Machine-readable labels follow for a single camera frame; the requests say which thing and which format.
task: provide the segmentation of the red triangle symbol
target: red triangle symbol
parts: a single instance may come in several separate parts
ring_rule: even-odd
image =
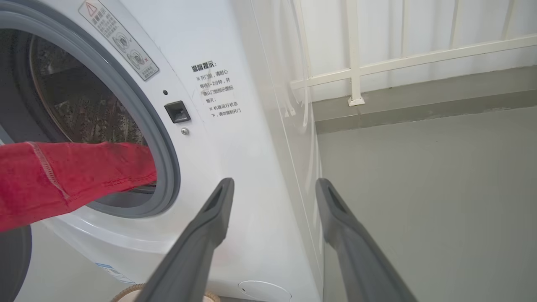
[[[86,7],[88,8],[88,13],[90,14],[90,17],[93,17],[95,13],[97,12],[97,8],[88,2],[86,2]]]

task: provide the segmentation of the white washing machine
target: white washing machine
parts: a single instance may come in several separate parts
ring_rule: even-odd
[[[157,182],[46,225],[145,282],[214,187],[235,180],[208,288],[321,301],[320,177],[293,3],[1,0],[0,139],[147,144]]]

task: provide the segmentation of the white wall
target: white wall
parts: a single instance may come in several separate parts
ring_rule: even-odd
[[[110,301],[128,286],[82,256],[43,223],[32,224],[32,258],[15,302]]]
[[[533,107],[321,134],[323,176],[418,301],[537,301],[536,116]],[[344,301],[332,258],[326,301]]]
[[[401,57],[403,0],[358,0],[360,65]],[[407,0],[405,55],[448,49],[454,0]],[[500,38],[509,0],[460,0],[458,47]],[[312,75],[350,66],[345,0],[302,0]],[[516,0],[509,38],[537,33],[537,1]],[[513,49],[361,77],[370,91],[537,64],[537,47]],[[350,80],[313,87],[314,100],[351,94]]]

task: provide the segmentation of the white metal railing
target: white metal railing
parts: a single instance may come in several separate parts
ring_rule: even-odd
[[[455,6],[453,9],[453,21],[451,27],[451,36],[449,39],[449,49],[441,51],[433,51],[428,53],[422,53],[417,55],[406,56],[408,49],[408,0],[403,0],[403,20],[401,26],[401,57],[398,59],[392,59],[382,61],[374,64],[368,64],[360,66],[359,63],[359,35],[358,35],[358,0],[346,0],[347,10],[347,26],[349,27],[349,53],[350,53],[350,68],[334,71],[327,74],[311,75],[311,62],[309,58],[308,43],[306,39],[306,32],[304,30],[304,19],[302,16],[301,0],[295,0],[297,18],[299,21],[299,30],[302,37],[303,49],[306,55],[306,64],[308,65],[308,79],[307,86],[315,86],[324,83],[335,82],[339,80],[350,79],[352,96],[349,98],[349,106],[355,106],[364,104],[364,99],[361,96],[360,90],[360,76],[369,75],[375,73],[381,73],[383,71],[389,71],[394,69],[400,69],[410,66],[416,66],[421,64],[457,59],[459,57],[473,56],[478,54],[486,54],[493,52],[506,51],[509,49],[522,48],[528,46],[537,45],[537,34],[526,35],[519,38],[509,39],[511,18],[514,11],[514,6],[517,0],[509,0],[507,7],[507,13],[505,15],[505,21],[502,29],[502,36],[500,40],[489,41],[480,44],[467,45],[458,47],[458,34],[460,32],[460,20],[458,18],[460,14],[460,3],[455,0]],[[298,89],[303,87],[303,81],[295,81],[291,83],[292,89]]]

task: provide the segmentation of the red cloth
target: red cloth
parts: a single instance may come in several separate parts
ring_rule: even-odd
[[[156,179],[149,148],[133,143],[0,146],[0,232]]]

